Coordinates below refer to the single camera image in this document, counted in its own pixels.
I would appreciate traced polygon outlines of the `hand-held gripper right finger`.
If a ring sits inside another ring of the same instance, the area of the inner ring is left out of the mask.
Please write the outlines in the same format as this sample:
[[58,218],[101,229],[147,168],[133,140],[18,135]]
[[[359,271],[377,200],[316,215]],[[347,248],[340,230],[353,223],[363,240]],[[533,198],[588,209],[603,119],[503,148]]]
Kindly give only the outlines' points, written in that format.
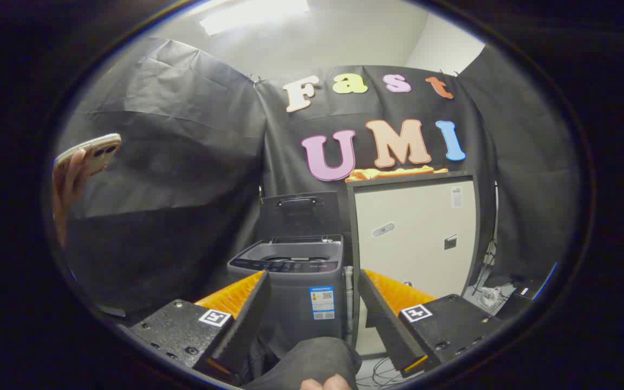
[[503,325],[460,295],[434,298],[371,270],[360,272],[359,293],[367,319],[403,378],[461,357]]

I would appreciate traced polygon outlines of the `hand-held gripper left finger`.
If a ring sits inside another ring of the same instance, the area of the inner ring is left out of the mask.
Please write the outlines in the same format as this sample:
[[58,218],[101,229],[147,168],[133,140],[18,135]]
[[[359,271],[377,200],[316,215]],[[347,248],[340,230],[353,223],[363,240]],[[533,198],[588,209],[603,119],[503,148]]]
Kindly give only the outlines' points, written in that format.
[[258,271],[195,303],[174,300],[129,330],[170,361],[236,383],[270,293],[268,272]]

